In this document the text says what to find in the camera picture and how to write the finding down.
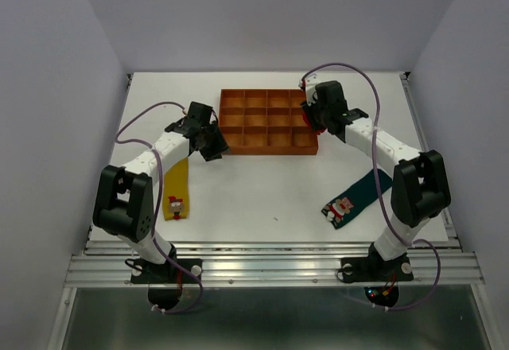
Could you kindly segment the red sock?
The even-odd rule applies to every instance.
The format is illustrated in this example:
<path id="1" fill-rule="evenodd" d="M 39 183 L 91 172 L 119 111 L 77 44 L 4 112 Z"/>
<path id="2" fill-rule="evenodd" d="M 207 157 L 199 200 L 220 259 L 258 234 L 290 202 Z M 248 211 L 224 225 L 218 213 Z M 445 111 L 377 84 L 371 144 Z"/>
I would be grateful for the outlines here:
<path id="1" fill-rule="evenodd" d="M 324 129 L 317 128 L 308 118 L 308 115 L 304 113 L 302 115 L 302 119 L 305 122 L 305 125 L 316 135 L 320 135 L 324 132 Z"/>

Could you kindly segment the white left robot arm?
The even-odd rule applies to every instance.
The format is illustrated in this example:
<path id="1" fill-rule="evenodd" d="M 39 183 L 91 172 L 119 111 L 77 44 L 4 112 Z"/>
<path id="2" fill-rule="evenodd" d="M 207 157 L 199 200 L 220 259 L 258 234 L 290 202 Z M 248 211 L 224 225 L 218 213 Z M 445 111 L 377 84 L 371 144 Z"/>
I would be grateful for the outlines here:
<path id="1" fill-rule="evenodd" d="M 156 142 L 135 139 L 145 147 L 136 158 L 102 170 L 92 215 L 96 227 L 138 253 L 139 261 L 128 263 L 132 270 L 161 282 L 182 268 L 176 248 L 156 229 L 166 170 L 195 152 L 214 161 L 229 149 L 213 107 L 191 102 L 181 111 L 182 117 L 170 123 Z"/>

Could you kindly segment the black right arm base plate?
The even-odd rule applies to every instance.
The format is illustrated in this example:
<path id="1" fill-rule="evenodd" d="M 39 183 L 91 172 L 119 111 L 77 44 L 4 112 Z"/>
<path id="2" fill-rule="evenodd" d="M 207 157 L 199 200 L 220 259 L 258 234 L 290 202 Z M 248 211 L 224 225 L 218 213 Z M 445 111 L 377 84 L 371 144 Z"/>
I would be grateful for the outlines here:
<path id="1" fill-rule="evenodd" d="M 351 257 L 340 260 L 340 268 L 336 271 L 339 280 L 344 283 L 376 283 L 392 281 L 411 282 L 414 274 L 410 261 L 406 256 L 385 262 L 368 257 Z"/>

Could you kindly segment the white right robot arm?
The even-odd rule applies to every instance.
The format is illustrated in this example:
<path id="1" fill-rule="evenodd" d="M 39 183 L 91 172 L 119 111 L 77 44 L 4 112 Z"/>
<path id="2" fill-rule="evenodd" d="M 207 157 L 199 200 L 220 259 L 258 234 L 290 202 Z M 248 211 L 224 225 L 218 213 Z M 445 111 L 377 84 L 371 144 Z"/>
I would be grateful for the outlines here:
<path id="1" fill-rule="evenodd" d="M 451 202 L 443 157 L 400 142 L 380 129 L 376 119 L 359 108 L 349 108 L 342 85 L 321 82 L 316 76 L 302 80 L 306 100 L 301 103 L 306 122 L 316 132 L 327 131 L 366 154 L 373 163 L 375 191 L 381 191 L 380 171 L 392 181 L 390 219 L 365 258 L 344 264 L 345 282 L 370 281 L 401 271 L 410 276 L 405 255 L 414 239 Z"/>

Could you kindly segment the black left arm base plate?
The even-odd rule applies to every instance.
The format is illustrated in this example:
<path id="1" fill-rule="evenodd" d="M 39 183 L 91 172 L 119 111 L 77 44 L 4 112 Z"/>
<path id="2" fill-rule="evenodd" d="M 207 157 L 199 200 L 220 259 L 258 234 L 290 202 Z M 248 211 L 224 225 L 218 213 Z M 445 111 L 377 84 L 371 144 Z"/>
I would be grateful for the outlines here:
<path id="1" fill-rule="evenodd" d="M 197 281 L 176 267 L 165 264 L 152 264 L 144 259 L 126 259 L 131 270 L 130 282 L 135 285 L 149 284 L 197 284 Z"/>

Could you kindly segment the dark green sock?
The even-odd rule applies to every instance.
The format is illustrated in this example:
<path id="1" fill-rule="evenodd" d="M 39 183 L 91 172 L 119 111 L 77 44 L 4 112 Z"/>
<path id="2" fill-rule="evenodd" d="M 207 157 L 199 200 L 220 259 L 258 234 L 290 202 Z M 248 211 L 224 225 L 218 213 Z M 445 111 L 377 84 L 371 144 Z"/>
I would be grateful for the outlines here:
<path id="1" fill-rule="evenodd" d="M 375 171 L 372 169 L 339 196 L 330 200 L 321 209 L 321 214 L 335 230 L 339 230 L 351 223 L 378 198 Z"/>

